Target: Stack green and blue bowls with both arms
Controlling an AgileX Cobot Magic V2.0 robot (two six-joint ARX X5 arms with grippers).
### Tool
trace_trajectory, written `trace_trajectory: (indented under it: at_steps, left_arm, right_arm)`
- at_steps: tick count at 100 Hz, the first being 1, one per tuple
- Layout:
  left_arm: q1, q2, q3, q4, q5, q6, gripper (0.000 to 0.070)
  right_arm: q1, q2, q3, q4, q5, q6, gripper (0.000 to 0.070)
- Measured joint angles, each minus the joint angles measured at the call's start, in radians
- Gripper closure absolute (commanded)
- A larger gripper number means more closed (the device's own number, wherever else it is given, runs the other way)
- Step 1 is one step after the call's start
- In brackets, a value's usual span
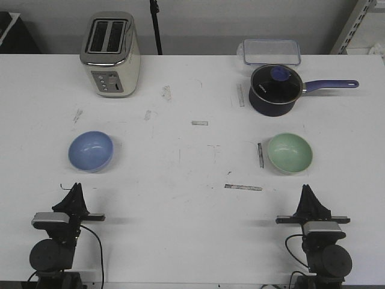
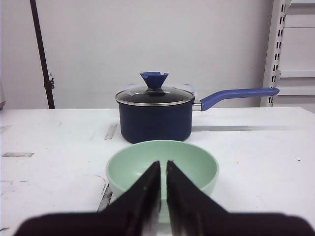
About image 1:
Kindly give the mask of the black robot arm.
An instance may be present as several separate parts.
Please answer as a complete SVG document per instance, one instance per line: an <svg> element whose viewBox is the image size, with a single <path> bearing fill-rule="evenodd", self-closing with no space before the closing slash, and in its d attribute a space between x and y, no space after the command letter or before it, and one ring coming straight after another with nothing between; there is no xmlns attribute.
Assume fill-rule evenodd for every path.
<svg viewBox="0 0 385 289"><path fill-rule="evenodd" d="M87 288L79 272L72 272L76 245L85 229L96 237L100 249L101 288L105 284L103 264L103 247L99 236L84 226L84 221L102 222L104 214L92 214L85 204L80 182L68 189L64 199L52 207L50 212L35 213L31 224L34 228L44 230L48 238L34 245L29 254L29 263L38 277L37 288Z"/></svg>
<svg viewBox="0 0 385 289"><path fill-rule="evenodd" d="M353 267L348 251L337 244L346 237L340 225L350 222L347 216L332 216L310 188L304 184L296 212L291 216L277 216L277 224L301 226L301 248L306 256L309 274L292 272L289 288L342 288L345 277Z"/></svg>

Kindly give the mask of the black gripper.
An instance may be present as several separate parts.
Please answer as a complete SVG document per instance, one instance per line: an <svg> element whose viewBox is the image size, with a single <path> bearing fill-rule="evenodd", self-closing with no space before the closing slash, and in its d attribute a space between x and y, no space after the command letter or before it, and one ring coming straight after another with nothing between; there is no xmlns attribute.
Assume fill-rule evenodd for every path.
<svg viewBox="0 0 385 289"><path fill-rule="evenodd" d="M75 207L76 202L76 190L78 189L79 208ZM84 195L82 191L82 184L74 183L73 187L69 190L64 199L58 204L53 206L54 211L62 211L69 217L69 225L63 229L46 230L48 236L59 247L63 247L68 250L74 250L77 244L78 237L81 232L81 225L84 221L102 222L105 220L103 213L91 213L87 209L85 204Z"/></svg>
<svg viewBox="0 0 385 289"><path fill-rule="evenodd" d="M304 184L301 191L297 212L291 216L276 217L277 224L299 225L300 234L292 234L285 239L285 248L291 256L295 254L289 248L289 240L300 237L301 248L305 255L348 256L348 251L338 245L338 241L346 237L340 228L348 224L351 219L347 216L332 216L330 210L323 206L312 191L309 184ZM327 213L321 217L314 213Z"/></svg>

